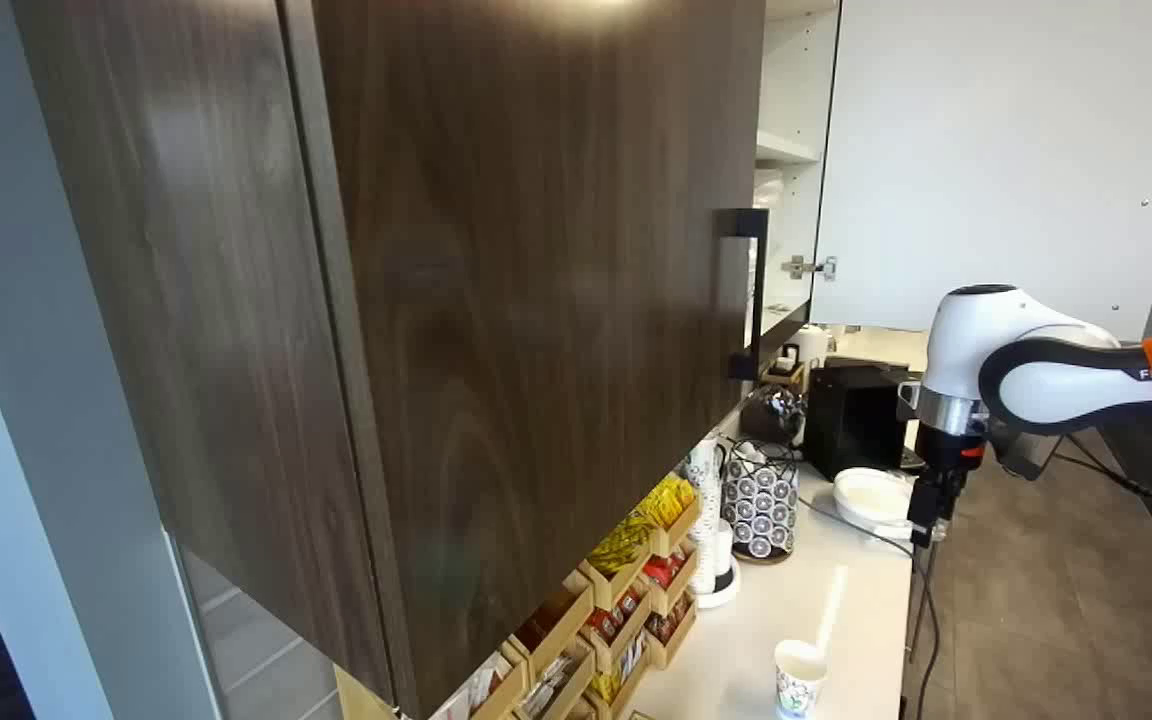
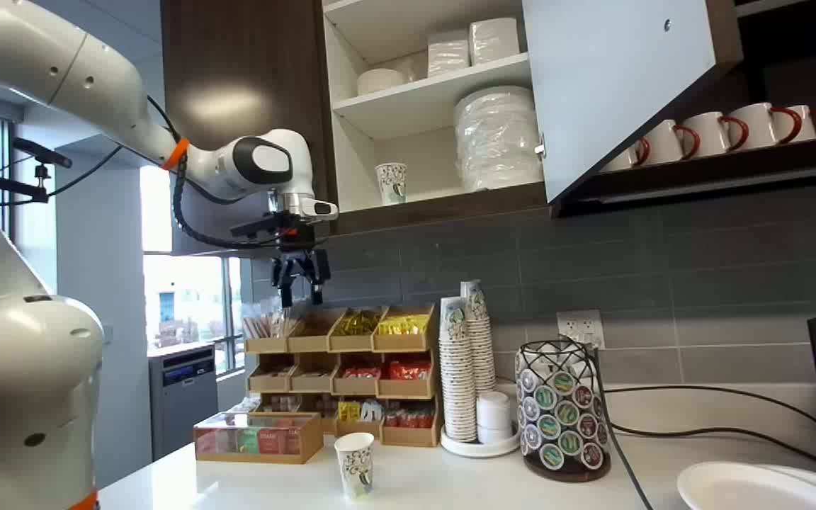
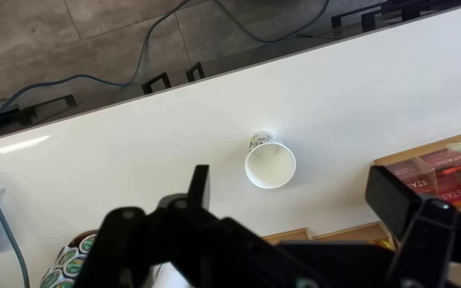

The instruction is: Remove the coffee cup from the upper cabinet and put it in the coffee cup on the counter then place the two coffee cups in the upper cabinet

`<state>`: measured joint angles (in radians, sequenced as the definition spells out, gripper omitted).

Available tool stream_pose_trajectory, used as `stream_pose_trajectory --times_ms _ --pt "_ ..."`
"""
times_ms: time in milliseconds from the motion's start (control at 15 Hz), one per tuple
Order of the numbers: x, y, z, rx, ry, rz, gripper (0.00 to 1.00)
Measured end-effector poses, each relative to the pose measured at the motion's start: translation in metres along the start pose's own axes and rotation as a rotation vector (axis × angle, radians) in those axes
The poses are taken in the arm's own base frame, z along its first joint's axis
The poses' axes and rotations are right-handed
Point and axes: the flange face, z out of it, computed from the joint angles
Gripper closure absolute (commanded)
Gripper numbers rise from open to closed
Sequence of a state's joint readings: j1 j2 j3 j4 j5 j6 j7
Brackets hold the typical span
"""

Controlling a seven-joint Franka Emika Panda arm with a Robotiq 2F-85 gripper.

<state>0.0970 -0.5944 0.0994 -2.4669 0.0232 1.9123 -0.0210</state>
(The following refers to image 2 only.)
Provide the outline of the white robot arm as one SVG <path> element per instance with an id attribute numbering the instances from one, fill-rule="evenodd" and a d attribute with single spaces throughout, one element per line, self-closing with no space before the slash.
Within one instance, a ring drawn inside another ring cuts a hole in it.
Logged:
<path id="1" fill-rule="evenodd" d="M 304 133 L 273 126 L 221 146 L 190 143 L 150 116 L 137 64 L 35 0 L 0 0 L 0 85 L 71 112 L 219 204 L 248 200 L 259 224 L 321 224 Z M 0 228 L 0 510 L 100 510 L 93 415 L 105 327 L 51 291 Z"/>

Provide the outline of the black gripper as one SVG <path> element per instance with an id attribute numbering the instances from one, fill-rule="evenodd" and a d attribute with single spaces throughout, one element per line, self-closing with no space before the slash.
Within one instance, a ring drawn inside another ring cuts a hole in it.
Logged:
<path id="1" fill-rule="evenodd" d="M 269 248 L 273 285 L 283 308 L 292 306 L 292 259 L 304 259 L 304 275 L 316 288 L 331 276 L 330 251 L 319 247 L 316 227 L 302 215 L 263 213 L 259 221 L 235 227 L 234 235 Z"/>

